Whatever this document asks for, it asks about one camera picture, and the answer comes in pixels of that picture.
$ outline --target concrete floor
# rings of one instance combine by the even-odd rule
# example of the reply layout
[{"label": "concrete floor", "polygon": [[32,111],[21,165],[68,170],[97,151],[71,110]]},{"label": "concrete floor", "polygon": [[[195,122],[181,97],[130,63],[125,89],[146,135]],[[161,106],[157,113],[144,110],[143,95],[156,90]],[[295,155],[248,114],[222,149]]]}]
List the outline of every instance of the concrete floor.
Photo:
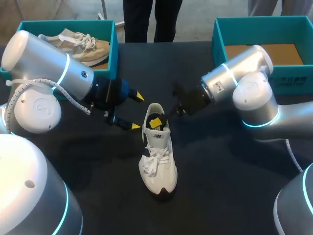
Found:
[{"label": "concrete floor", "polygon": [[[19,0],[27,20],[97,19],[102,12],[101,0]],[[105,0],[109,19],[123,20],[123,0]],[[281,0],[274,11],[279,15]],[[175,41],[209,41],[212,38],[216,17],[247,15],[247,0],[183,0],[177,21]],[[15,0],[0,0],[0,45],[13,36],[21,21]],[[154,6],[150,16],[148,42],[152,42],[156,21]],[[124,41],[123,28],[118,31],[119,41]]]}]

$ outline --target white shoelace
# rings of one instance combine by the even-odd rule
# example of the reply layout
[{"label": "white shoelace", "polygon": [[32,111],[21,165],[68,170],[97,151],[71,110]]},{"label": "white shoelace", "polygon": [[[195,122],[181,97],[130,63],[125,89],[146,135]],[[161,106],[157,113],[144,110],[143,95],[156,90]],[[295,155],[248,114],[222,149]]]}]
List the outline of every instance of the white shoelace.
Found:
[{"label": "white shoelace", "polygon": [[153,176],[156,174],[159,164],[169,163],[170,157],[167,154],[169,150],[169,144],[166,146],[165,149],[151,148],[151,146],[148,144],[146,149],[149,150],[150,157],[145,156],[147,158],[147,161],[143,165],[143,169],[147,174]]},{"label": "white shoelace", "polygon": [[75,47],[82,45],[85,48],[84,51],[88,49],[96,49],[96,38],[91,37],[89,34],[85,35],[83,33],[75,33],[75,35],[78,35],[78,40],[80,40],[80,42],[74,45]]}]

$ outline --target person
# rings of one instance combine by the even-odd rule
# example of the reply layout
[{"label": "person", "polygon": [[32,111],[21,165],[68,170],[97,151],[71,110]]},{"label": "person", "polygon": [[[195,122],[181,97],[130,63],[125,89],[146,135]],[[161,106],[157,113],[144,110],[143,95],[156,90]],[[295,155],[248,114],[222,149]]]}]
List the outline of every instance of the person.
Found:
[{"label": "person", "polygon": [[[282,16],[306,16],[313,0],[282,0]],[[277,0],[248,0],[249,16],[271,16]]]},{"label": "person", "polygon": [[[146,43],[153,0],[123,0],[125,42]],[[154,42],[172,42],[182,0],[156,0]]]}]

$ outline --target black pants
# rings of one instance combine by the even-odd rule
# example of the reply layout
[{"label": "black pants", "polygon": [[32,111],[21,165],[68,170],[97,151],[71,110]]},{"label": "black pants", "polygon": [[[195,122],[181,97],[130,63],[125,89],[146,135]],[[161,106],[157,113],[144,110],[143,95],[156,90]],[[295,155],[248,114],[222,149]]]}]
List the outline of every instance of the black pants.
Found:
[{"label": "black pants", "polygon": [[[153,0],[123,0],[125,42],[145,43]],[[182,0],[156,0],[154,42],[172,42]]]}]

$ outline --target white sneaker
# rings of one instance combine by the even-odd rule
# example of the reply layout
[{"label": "white sneaker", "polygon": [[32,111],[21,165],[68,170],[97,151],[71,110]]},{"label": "white sneaker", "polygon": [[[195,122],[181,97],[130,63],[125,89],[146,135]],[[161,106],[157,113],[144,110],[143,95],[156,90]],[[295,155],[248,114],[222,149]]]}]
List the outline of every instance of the white sneaker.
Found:
[{"label": "white sneaker", "polygon": [[170,196],[177,183],[170,127],[167,123],[166,126],[150,129],[149,122],[163,113],[161,105],[153,103],[149,106],[142,127],[142,140],[147,143],[147,153],[139,161],[143,182],[160,199]]},{"label": "white sneaker", "polygon": [[110,53],[110,43],[91,37],[89,34],[74,33],[68,29],[54,37],[43,34],[40,39],[54,45],[58,49],[72,55],[87,66],[96,65],[105,60]]}]

